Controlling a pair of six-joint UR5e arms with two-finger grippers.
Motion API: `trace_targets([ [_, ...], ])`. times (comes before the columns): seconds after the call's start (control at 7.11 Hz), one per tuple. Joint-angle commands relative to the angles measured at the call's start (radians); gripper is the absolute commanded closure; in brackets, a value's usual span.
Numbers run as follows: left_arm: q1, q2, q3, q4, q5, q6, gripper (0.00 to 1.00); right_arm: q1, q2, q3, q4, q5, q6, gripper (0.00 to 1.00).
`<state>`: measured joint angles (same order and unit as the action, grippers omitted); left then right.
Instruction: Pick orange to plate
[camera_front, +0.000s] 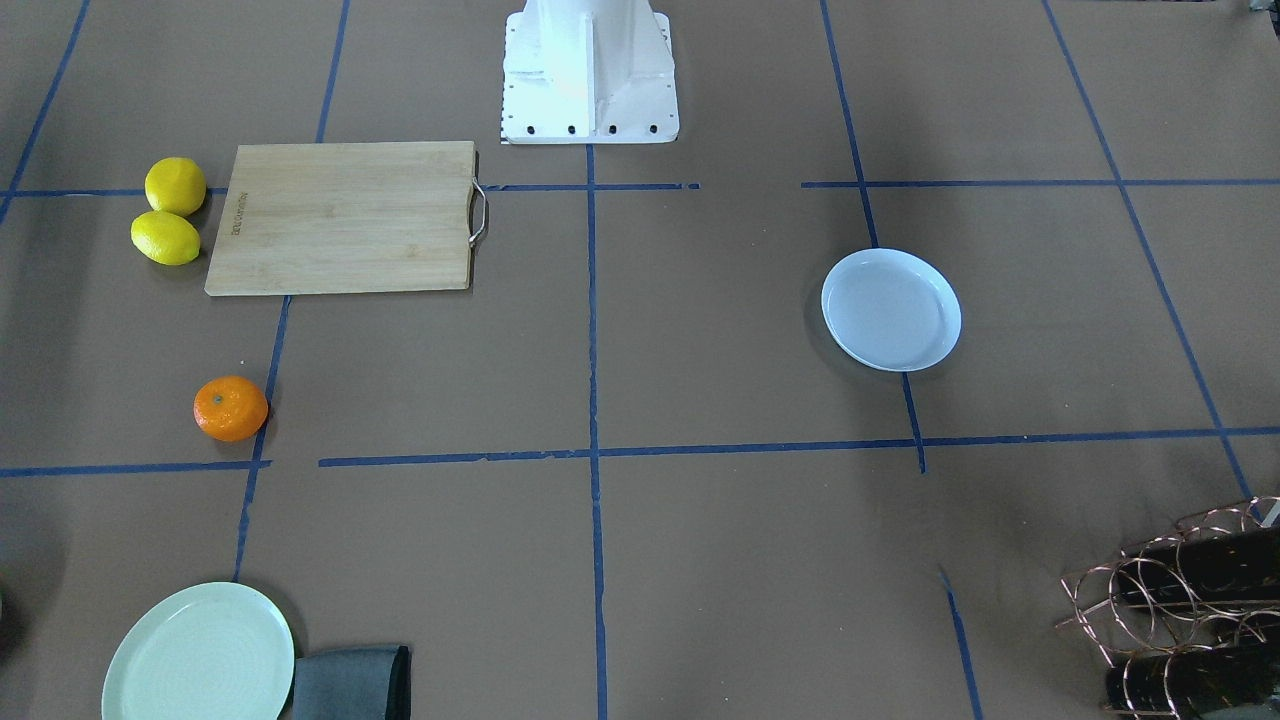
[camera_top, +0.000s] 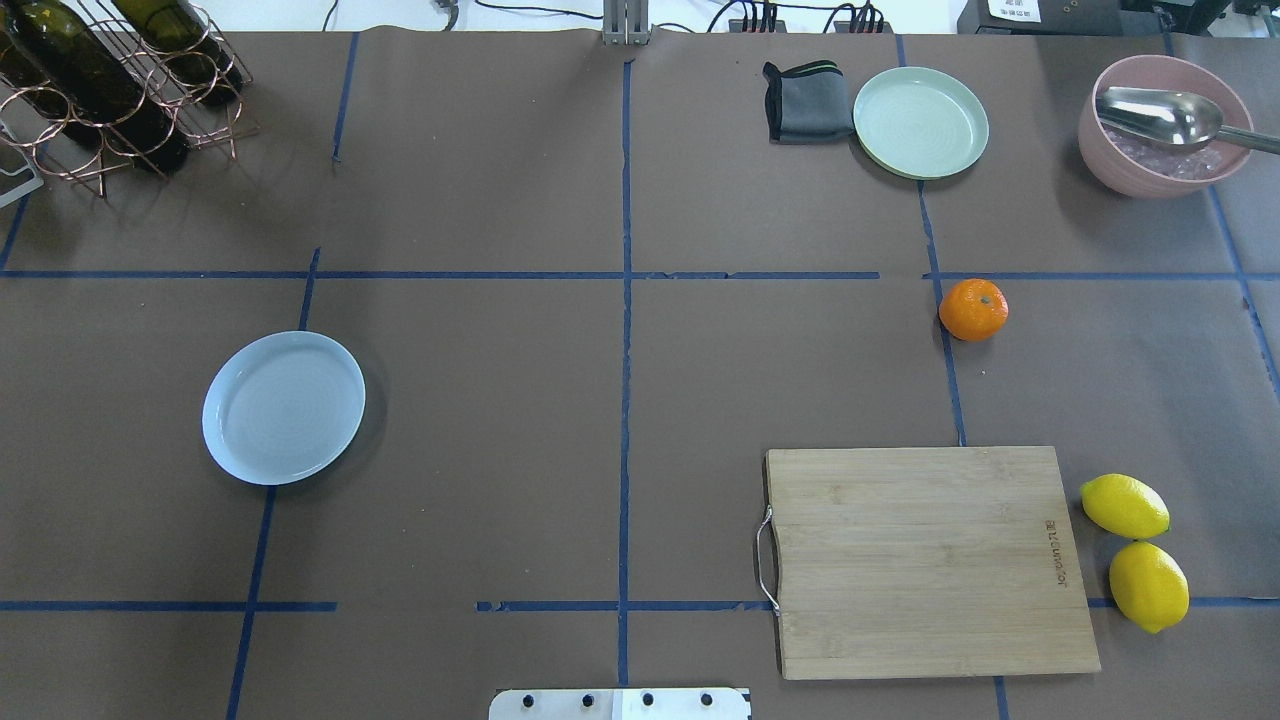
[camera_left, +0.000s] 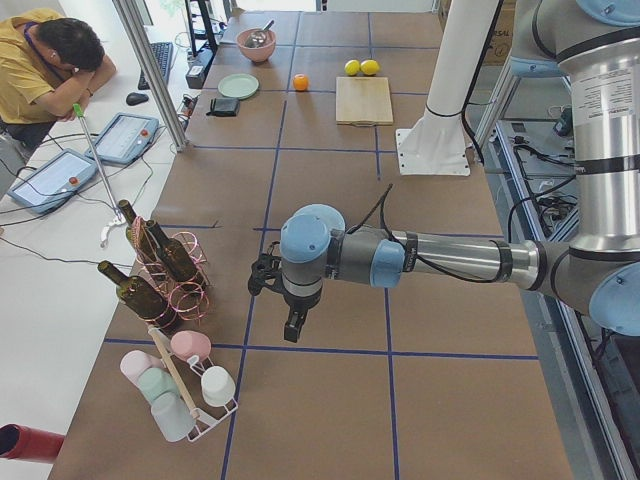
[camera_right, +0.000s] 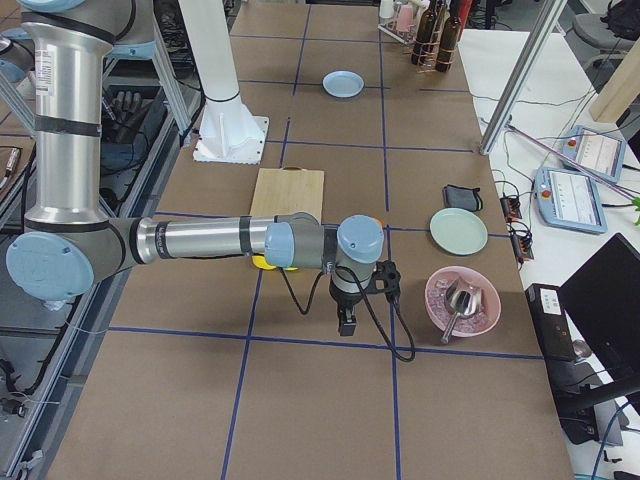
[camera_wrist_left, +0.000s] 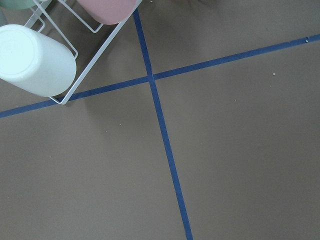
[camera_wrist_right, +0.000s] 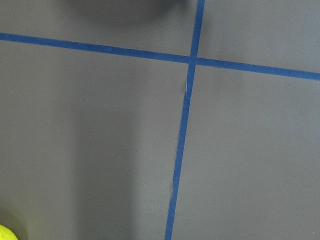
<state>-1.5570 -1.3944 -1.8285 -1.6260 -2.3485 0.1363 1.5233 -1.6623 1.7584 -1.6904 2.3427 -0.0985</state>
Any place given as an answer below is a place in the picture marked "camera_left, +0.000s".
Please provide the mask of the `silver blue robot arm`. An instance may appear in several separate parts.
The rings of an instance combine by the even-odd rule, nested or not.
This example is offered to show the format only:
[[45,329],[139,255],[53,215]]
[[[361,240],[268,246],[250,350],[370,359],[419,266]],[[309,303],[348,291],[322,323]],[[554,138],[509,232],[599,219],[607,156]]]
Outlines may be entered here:
[[569,242],[509,244],[375,228],[347,229],[326,205],[281,230],[287,341],[298,340],[327,278],[392,288],[411,271],[510,282],[556,298],[603,328],[639,332],[639,5],[524,1],[513,61],[557,67],[571,83],[579,225]]

